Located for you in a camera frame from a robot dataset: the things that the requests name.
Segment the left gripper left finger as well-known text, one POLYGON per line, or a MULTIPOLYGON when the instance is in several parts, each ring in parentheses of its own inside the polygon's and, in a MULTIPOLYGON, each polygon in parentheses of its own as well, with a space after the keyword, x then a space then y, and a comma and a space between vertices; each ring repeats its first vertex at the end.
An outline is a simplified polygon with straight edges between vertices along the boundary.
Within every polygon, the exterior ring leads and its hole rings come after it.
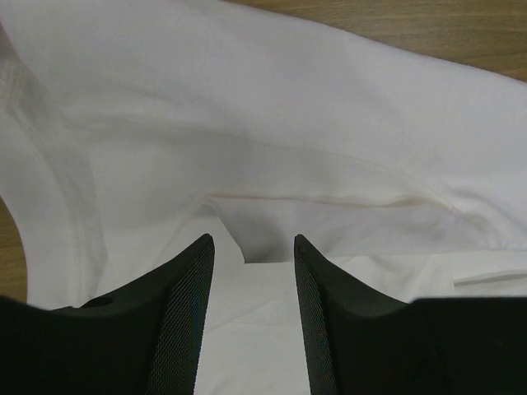
POLYGON ((214 265, 211 235, 78 308, 1 300, 4 394, 191 394, 214 265))

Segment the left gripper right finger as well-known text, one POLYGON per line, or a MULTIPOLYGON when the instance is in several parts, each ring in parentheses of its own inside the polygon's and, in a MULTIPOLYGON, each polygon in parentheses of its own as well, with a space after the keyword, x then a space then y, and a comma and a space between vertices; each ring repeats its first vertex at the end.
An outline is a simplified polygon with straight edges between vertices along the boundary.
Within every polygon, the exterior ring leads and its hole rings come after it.
POLYGON ((296 289, 313 394, 523 394, 523 297, 404 303, 294 241, 296 289))

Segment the white t shirt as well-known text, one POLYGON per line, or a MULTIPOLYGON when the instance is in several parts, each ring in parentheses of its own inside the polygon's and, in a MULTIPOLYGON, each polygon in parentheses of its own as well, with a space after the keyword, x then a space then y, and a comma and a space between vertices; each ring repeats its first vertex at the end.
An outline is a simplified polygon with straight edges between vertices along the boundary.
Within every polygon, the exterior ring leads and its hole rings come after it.
POLYGON ((213 236, 196 391, 309 391, 304 235, 402 301, 526 293, 526 85, 222 1, 4 1, 1 194, 28 302, 213 236))

